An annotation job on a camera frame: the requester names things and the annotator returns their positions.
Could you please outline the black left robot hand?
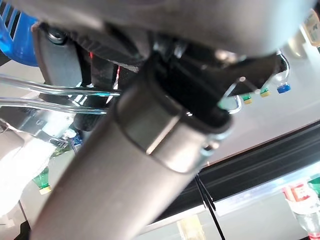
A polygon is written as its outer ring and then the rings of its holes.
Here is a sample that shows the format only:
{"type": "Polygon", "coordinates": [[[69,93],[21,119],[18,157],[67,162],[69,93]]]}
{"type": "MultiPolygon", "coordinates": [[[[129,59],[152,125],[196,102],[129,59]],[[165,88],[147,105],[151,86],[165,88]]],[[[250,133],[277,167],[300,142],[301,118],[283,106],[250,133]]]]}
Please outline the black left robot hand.
{"type": "Polygon", "coordinates": [[[314,0],[14,0],[138,72],[46,201],[33,240],[130,240],[227,138],[224,96],[259,90],[314,0]]]}

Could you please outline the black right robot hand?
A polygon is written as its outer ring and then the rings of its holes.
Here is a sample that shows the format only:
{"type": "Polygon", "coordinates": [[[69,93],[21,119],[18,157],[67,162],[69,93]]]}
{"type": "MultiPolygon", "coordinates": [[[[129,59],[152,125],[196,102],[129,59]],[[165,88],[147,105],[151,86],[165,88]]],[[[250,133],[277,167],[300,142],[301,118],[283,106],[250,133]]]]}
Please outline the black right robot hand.
{"type": "Polygon", "coordinates": [[[44,22],[31,27],[34,52],[44,82],[53,86],[77,87],[83,77],[75,43],[65,32],[44,22]]]}

